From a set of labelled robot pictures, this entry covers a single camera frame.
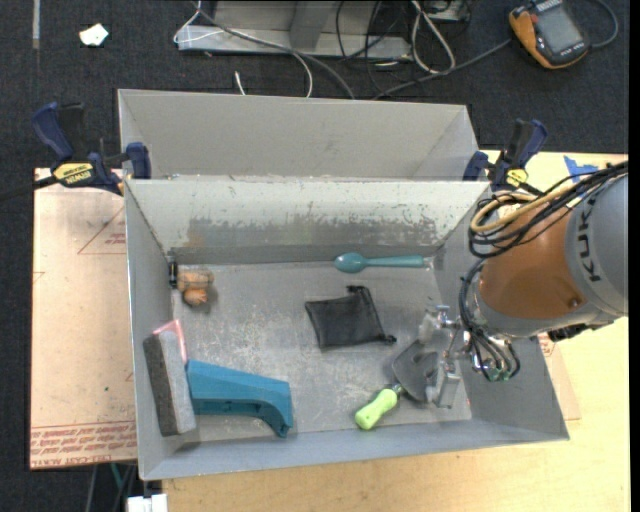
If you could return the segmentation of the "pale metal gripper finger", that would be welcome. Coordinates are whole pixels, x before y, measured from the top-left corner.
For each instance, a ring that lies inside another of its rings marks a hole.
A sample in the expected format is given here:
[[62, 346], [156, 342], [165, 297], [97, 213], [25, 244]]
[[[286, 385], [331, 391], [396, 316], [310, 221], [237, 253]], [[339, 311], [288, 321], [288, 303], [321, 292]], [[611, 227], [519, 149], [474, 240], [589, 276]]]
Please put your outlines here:
[[428, 309], [418, 329], [418, 341], [430, 343], [450, 343], [454, 338], [454, 321], [449, 317], [447, 305], [437, 305]]
[[460, 383], [461, 375], [455, 370], [438, 369], [425, 388], [427, 401], [438, 408], [452, 408]]

